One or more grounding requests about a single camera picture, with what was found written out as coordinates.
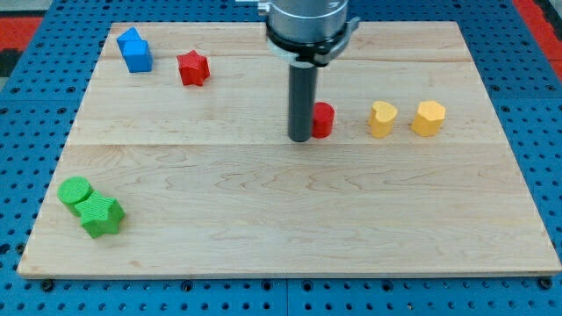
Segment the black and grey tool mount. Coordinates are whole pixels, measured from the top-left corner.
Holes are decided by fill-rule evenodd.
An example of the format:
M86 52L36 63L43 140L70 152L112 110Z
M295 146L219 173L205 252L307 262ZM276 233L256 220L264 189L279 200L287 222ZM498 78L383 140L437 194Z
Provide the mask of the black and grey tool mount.
M315 43L298 43L283 39L266 25L267 46L274 55L293 67L323 68L345 50L359 23L360 18L355 17L345 22L334 36Z

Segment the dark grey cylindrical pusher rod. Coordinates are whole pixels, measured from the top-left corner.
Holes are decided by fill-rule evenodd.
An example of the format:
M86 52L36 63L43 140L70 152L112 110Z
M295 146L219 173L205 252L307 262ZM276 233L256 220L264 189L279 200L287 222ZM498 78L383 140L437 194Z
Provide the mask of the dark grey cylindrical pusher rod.
M317 68L289 67L288 136L292 141L311 138Z

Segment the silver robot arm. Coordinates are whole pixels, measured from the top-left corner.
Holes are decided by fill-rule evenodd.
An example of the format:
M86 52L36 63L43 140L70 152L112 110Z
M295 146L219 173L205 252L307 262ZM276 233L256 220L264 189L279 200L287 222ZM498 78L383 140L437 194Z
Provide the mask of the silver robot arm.
M346 49L360 18L348 16L348 0L256 0L269 50L289 67L288 137L312 137L319 68Z

